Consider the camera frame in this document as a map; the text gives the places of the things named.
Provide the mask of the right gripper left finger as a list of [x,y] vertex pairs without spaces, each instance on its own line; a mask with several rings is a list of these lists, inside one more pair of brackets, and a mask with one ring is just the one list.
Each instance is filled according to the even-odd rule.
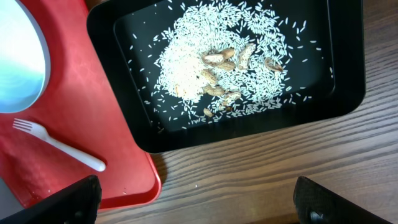
[[89,175],[41,202],[1,219],[1,224],[92,224],[97,218],[101,194],[99,178]]

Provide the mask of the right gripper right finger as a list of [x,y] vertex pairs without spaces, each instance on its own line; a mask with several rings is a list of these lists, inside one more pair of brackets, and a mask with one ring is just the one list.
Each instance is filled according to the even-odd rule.
[[304,176],[296,181],[293,201],[300,223],[391,224]]

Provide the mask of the white plastic fork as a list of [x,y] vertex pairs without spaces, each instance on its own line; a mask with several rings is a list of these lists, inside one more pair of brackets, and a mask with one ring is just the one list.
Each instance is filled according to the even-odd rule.
[[15,118],[12,127],[41,139],[95,171],[103,172],[106,169],[106,164],[102,160],[54,139],[40,124]]

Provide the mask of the light blue plate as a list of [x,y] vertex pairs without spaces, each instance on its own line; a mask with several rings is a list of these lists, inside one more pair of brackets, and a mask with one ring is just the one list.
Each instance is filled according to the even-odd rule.
[[32,106],[50,72],[47,41],[33,15],[19,0],[1,0],[1,113]]

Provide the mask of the rice food scraps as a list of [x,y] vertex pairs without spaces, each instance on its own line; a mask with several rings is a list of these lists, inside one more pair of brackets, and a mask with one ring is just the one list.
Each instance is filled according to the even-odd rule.
[[328,1],[161,1],[123,16],[156,133],[315,102],[333,83]]

